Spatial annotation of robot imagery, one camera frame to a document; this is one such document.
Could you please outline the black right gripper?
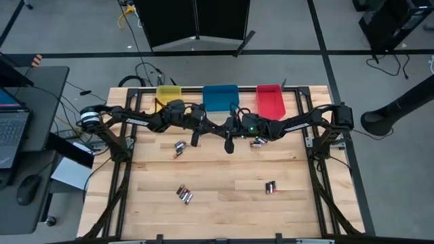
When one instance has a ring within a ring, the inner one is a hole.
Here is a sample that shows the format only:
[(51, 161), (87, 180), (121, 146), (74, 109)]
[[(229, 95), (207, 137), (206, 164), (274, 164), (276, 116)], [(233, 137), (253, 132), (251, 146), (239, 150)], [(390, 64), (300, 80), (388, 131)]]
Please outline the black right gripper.
[(233, 154), (234, 152), (235, 145), (233, 138), (237, 134), (237, 129), (240, 129), (240, 132), (248, 136), (270, 138), (270, 121), (268, 119), (254, 113), (246, 113), (243, 114), (240, 120), (238, 109), (239, 107), (236, 104), (230, 103), (230, 116), (226, 118), (226, 121), (222, 125), (217, 127), (218, 135), (225, 140), (224, 149), (228, 154)]

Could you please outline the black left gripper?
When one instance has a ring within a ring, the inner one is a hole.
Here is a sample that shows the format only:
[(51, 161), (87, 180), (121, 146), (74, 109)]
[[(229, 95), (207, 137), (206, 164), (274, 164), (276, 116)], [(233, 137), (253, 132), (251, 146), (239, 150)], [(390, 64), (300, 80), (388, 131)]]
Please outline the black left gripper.
[(199, 138), (203, 134), (212, 134), (218, 127), (217, 124), (208, 119), (205, 104), (200, 104), (197, 107), (197, 112), (199, 114), (199, 123), (197, 128), (192, 117), (185, 113), (186, 104), (183, 100), (173, 100), (169, 102), (168, 109), (168, 122), (171, 126), (193, 130), (191, 137), (191, 146), (193, 147), (197, 147)]

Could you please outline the blue plastic bin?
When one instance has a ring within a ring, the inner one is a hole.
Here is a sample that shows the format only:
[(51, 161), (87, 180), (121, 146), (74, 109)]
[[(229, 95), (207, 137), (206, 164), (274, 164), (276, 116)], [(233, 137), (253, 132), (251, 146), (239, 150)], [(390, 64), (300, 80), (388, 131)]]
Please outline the blue plastic bin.
[(208, 112), (230, 111), (231, 104), (239, 105), (237, 85), (212, 85), (202, 89), (203, 103)]

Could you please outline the yellow plastic bin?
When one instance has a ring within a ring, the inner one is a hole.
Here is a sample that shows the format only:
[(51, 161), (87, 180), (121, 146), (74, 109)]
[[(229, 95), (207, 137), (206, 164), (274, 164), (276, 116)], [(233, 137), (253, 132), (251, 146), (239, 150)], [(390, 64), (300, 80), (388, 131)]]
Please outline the yellow plastic bin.
[(155, 104), (155, 111), (158, 112), (172, 100), (182, 99), (182, 88), (177, 85), (160, 85), (156, 89), (155, 99), (159, 102)]

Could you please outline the red plastic bin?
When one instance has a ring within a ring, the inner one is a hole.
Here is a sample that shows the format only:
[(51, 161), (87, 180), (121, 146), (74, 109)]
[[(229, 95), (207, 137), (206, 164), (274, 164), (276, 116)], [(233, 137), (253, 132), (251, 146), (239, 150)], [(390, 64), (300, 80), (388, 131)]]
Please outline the red plastic bin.
[(285, 115), (280, 85), (258, 85), (256, 87), (256, 103), (261, 117), (280, 120)]

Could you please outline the black folding partition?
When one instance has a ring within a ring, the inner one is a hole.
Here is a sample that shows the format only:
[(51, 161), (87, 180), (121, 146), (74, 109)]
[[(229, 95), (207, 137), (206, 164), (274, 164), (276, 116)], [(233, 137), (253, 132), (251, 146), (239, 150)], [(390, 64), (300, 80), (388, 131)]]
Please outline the black folding partition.
[(256, 34), (248, 30), (251, 0), (132, 0), (149, 47), (192, 37), (240, 41), (238, 57)]

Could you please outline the grey power strip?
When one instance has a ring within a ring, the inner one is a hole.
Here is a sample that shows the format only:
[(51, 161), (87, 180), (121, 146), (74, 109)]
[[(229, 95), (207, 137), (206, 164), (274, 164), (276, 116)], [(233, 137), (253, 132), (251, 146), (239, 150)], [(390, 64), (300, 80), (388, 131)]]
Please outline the grey power strip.
[(81, 137), (81, 135), (82, 135), (81, 131), (75, 129), (61, 130), (57, 133), (57, 136), (65, 140), (78, 139)]

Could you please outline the grey flat box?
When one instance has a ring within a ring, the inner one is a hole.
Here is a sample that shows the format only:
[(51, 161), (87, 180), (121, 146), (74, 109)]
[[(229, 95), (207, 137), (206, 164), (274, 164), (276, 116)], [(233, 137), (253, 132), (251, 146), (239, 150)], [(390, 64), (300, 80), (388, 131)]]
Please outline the grey flat box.
[(51, 175), (51, 179), (86, 190), (87, 178), (91, 172), (90, 168), (64, 157)]

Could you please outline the dark grey desk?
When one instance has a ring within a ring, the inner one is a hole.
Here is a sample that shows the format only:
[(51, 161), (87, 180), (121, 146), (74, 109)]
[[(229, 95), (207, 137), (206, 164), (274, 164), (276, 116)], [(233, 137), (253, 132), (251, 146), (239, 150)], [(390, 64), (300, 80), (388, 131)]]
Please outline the dark grey desk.
[[(51, 174), (59, 162), (60, 155), (50, 144), (50, 131), (58, 109), (58, 98), (62, 95), (69, 67), (52, 66), (18, 68), (35, 85), (21, 89), (11, 88), (19, 100), (30, 108), (32, 115), (18, 158), (16, 174), (12, 184), (0, 189), (0, 236), (25, 235), (36, 230), (38, 223), (48, 217), (52, 194)], [(29, 205), (21, 206), (16, 200), (18, 187), (25, 177), (37, 174), (40, 178), (35, 197)]]

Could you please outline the thick black stand pole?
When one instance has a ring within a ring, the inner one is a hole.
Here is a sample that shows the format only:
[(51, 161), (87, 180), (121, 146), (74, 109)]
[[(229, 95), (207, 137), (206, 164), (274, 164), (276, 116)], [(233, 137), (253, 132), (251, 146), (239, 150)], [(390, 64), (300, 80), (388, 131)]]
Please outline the thick black stand pole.
[(386, 136), (398, 120), (432, 100), (434, 100), (434, 75), (426, 78), (388, 105), (362, 114), (361, 125), (369, 134)]

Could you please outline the black computer mouse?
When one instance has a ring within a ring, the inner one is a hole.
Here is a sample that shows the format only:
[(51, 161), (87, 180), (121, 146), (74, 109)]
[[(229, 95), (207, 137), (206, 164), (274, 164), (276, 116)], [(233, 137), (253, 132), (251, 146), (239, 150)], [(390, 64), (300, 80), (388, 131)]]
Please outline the black computer mouse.
[(23, 181), (20, 183), (17, 189), (17, 193), (16, 193), (17, 203), (20, 206), (29, 205), (35, 198), (40, 183), (41, 183), (41, 176), (39, 174), (32, 174), (25, 177), (25, 179), (23, 179)]

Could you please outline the black laptop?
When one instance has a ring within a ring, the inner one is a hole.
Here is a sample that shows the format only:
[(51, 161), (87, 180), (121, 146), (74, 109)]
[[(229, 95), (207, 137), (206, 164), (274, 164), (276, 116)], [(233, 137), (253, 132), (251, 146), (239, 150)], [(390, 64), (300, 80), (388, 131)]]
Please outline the black laptop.
[(14, 167), (31, 111), (0, 87), (0, 170)]

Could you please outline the black equipment rack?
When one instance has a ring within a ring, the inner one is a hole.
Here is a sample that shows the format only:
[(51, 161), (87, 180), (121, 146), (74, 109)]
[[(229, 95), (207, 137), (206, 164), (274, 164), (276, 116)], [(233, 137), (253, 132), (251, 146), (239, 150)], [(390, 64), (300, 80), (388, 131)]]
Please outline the black equipment rack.
[(363, 16), (359, 26), (370, 49), (395, 49), (416, 27), (434, 12), (434, 0), (352, 0)]

